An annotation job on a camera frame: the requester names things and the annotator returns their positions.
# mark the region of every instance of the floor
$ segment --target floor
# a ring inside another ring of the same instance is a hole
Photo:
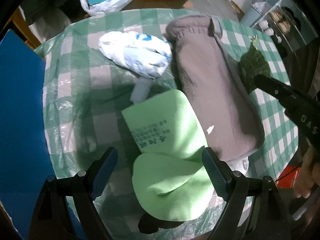
[[[188,8],[188,10],[239,22],[237,11],[226,0],[191,0],[191,2],[193,7]]]

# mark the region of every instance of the fold in green fabric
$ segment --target fold in green fabric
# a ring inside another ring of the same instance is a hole
[[[142,152],[132,175],[142,208],[161,220],[198,218],[214,189],[201,162],[205,135],[186,96],[169,90],[122,113]]]

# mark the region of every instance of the trash bag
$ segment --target trash bag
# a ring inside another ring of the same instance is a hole
[[[89,5],[88,0],[80,0],[81,7],[90,16],[105,15],[111,12],[120,11],[132,0],[105,0],[101,3]]]
[[[239,62],[240,79],[248,95],[257,87],[254,85],[253,78],[262,74],[271,77],[271,71],[268,62],[262,52],[258,50],[258,37],[253,36],[249,50],[241,56]]]

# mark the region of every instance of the blue gripper pad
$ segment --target blue gripper pad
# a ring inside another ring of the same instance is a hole
[[[97,197],[101,196],[104,188],[109,181],[111,173],[115,169],[117,162],[118,151],[116,149],[113,149],[102,164],[100,170],[97,172],[97,175],[94,177],[91,192],[92,200],[95,200]]]
[[[230,197],[229,186],[232,181],[231,169],[224,162],[220,161],[210,148],[202,151],[202,163],[207,171],[211,183],[219,197],[228,201]]]

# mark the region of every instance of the green and white tablecloth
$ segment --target green and white tablecloth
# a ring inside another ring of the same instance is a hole
[[[36,53],[45,58],[43,112],[45,134],[54,171],[58,178],[86,170],[109,146],[119,152],[119,162],[101,197],[94,202],[114,239],[191,239],[213,228],[222,207],[213,197],[200,218],[175,229],[141,234],[138,221],[143,213],[131,183],[132,164],[140,154],[121,111],[129,107],[137,76],[105,58],[98,40],[109,31],[137,31],[159,38],[176,17],[193,14],[187,10],[142,9],[116,12],[71,24],[47,41]],[[258,35],[259,49],[269,62],[272,76],[289,83],[284,65],[271,38],[264,33],[221,19],[222,41],[231,57],[240,60]],[[152,93],[179,88],[173,63],[152,88]],[[274,179],[282,172],[298,146],[298,129],[284,115],[272,96],[256,89],[250,98],[259,110],[265,142],[249,157],[249,175]]]

